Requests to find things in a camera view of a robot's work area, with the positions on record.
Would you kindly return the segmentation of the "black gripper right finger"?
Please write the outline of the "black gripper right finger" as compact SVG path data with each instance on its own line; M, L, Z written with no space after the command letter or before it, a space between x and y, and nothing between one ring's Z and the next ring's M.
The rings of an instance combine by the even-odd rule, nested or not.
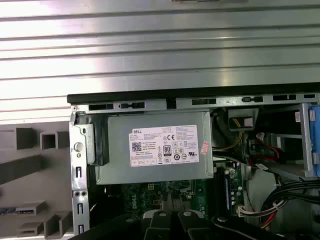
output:
M172 195L172 208L178 210L178 223L187 240L283 240L284 237L249 224L238 217L214 216L185 209L181 194Z

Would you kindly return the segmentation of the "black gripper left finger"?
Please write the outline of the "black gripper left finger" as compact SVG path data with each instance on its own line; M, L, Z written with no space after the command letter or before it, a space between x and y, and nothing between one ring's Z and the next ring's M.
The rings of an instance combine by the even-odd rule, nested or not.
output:
M119 215L90 230L75 235L75 240L169 240L174 211L171 192L162 197L162 209L146 211L142 217Z

